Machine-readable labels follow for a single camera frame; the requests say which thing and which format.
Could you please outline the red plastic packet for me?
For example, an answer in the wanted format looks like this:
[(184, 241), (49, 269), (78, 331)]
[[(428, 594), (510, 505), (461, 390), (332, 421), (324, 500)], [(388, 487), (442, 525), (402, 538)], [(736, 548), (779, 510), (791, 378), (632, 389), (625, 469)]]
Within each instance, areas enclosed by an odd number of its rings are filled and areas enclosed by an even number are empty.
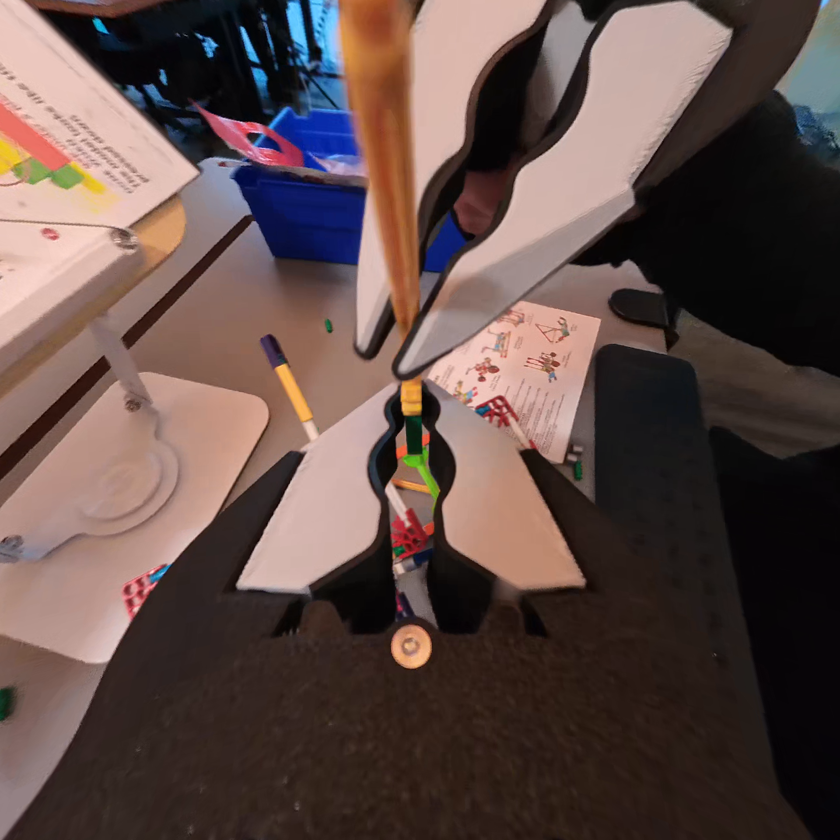
[(211, 131), (226, 146), (247, 161), (267, 167), (302, 169), (303, 152), (268, 126), (258, 122), (235, 120), (207, 111), (197, 101), (190, 104), (200, 114)]

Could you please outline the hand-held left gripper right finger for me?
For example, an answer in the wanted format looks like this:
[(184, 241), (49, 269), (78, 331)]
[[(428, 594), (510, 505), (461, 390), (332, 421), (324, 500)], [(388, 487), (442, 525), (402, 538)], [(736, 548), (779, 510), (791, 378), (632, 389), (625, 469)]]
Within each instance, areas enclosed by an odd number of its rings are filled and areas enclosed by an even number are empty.
[(450, 548), (520, 592), (582, 589), (585, 577), (515, 438), (439, 385), (429, 466)]

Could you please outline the person's right forearm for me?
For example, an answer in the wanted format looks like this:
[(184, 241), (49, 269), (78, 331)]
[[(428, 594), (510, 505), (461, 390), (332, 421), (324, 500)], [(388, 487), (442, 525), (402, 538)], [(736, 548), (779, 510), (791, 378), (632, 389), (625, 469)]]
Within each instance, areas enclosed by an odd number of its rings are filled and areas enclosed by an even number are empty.
[(839, 174), (772, 92), (581, 253), (789, 366), (839, 376)]

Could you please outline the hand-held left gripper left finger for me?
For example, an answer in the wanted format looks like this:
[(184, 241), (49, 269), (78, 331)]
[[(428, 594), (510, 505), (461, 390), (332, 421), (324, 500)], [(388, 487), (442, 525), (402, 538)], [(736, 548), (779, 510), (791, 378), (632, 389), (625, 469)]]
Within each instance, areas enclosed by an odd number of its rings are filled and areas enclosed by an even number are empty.
[(320, 434), (239, 576), (240, 592), (311, 594), (315, 584), (390, 542), (390, 509), (371, 477), (374, 447), (389, 432), (388, 385)]

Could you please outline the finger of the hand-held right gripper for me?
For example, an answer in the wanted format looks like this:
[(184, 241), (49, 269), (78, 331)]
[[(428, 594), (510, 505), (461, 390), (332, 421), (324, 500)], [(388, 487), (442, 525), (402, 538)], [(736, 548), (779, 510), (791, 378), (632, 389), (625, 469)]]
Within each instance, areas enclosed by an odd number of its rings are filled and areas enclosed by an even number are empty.
[(560, 109), (568, 122), (532, 149), (493, 224), (450, 260), (394, 358), (399, 380), (476, 336), (634, 206), (636, 179), (731, 39), (692, 2), (615, 7), (593, 26)]
[[(411, 114), (421, 261), (461, 193), (476, 145), (518, 146), (525, 92), (554, 2), (404, 2), (411, 18)], [(356, 273), (354, 348), (373, 359), (396, 326), (368, 185)]]

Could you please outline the person's right hand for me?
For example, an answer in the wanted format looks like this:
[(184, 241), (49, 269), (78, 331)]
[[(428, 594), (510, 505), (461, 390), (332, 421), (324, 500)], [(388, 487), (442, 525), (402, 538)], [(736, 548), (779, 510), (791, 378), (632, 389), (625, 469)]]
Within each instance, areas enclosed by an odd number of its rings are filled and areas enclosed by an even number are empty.
[(465, 239), (483, 235), (492, 224), (501, 200), (507, 194), (514, 166), (492, 171), (467, 171), (452, 216)]

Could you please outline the black oval object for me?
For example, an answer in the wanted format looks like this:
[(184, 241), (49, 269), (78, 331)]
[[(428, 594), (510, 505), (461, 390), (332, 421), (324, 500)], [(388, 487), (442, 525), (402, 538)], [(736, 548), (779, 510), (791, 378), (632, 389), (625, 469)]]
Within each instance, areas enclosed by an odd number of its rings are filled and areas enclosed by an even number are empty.
[(661, 291), (619, 288), (608, 299), (610, 311), (637, 326), (666, 331), (676, 326), (680, 307)]

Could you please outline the blue plastic bin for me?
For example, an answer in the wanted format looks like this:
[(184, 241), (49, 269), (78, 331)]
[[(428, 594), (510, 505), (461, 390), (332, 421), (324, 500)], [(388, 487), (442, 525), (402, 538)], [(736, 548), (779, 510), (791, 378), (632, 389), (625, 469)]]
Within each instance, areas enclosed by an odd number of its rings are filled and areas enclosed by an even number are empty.
[[(350, 114), (284, 108), (269, 127), (296, 145), (308, 165), (334, 154), (356, 155)], [(325, 263), (358, 263), (365, 205), (362, 187), (303, 181), (257, 164), (231, 175), (274, 257)]]

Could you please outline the white instruction booklet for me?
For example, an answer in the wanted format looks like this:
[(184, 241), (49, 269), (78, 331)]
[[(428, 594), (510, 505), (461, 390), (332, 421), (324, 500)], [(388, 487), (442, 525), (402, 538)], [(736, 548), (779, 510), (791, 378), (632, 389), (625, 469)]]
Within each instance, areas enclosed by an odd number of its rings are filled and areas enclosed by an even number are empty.
[(524, 301), (438, 360), (428, 379), (469, 409), (501, 397), (551, 462), (565, 459), (601, 321)]

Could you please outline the colourful toy rod airplane model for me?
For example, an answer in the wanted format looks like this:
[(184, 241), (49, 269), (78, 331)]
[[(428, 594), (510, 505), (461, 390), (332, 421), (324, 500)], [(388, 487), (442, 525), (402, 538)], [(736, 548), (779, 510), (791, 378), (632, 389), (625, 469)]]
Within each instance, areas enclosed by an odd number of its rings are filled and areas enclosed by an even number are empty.
[[(277, 338), (272, 334), (267, 334), (260, 339), (260, 345), (272, 368), (277, 373), (307, 436), (311, 441), (317, 440), (319, 431), (314, 423), (312, 410), (291, 372), (288, 359)], [(485, 418), (489, 423), (496, 424), (499, 427), (508, 427), (521, 446), (535, 448), (532, 439), (520, 425), (518, 415), (504, 396), (494, 396), (489, 401), (476, 406), (475, 409), (476, 414)], [(427, 466), (426, 452), (420, 455), (398, 453), (397, 457), (403, 459), (406, 465), (416, 469), (423, 478), (423, 482), (420, 484), (410, 484), (398, 480), (387, 484), (385, 487), (386, 495), (396, 512), (394, 522), (390, 526), (387, 545), (390, 551), (397, 551), (398, 562), (395, 575), (400, 577), (408, 571), (419, 568), (424, 562), (424, 556), (430, 554), (430, 549), (424, 547), (428, 538), (425, 526), (417, 519), (414, 510), (407, 507), (402, 501), (397, 488), (413, 487), (417, 490), (429, 491), (434, 498), (438, 497), (438, 489)], [(284, 523), (284, 519), (280, 517), (280, 509), (277, 509), (246, 565), (245, 578), (248, 588), (265, 592), (279, 591), (279, 585), (274, 582), (278, 574), (278, 551), (282, 543), (289, 543), (291, 540), (280, 536), (280, 525), (282, 523)], [(133, 620), (142, 604), (169, 568), (168, 563), (159, 565), (123, 586), (122, 599), (130, 620)]]

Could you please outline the white stand with wooden board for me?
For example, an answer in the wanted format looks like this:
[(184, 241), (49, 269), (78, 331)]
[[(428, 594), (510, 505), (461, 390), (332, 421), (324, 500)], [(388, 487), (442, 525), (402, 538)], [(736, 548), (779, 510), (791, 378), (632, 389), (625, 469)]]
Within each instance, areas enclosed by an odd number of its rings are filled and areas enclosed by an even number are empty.
[[(87, 664), (110, 660), (130, 619), (123, 586), (170, 564), (216, 516), (268, 423), (257, 396), (140, 373), (111, 310), (182, 242), (131, 227), (134, 254), (81, 259), (2, 312), (2, 397), (84, 331), (115, 377), (2, 503), (2, 641)], [(166, 233), (166, 245), (142, 234)]]

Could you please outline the printed instruction sheet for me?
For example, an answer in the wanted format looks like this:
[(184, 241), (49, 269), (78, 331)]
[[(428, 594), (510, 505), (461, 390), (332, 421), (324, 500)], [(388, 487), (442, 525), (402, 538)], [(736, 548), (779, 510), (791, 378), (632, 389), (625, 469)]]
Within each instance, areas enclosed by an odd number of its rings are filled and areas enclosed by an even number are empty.
[(1, 2), (2, 221), (131, 227), (198, 169), (26, 2)]
[(47, 288), (80, 259), (138, 251), (133, 232), (111, 226), (3, 220), (1, 223), (1, 310), (11, 310)]

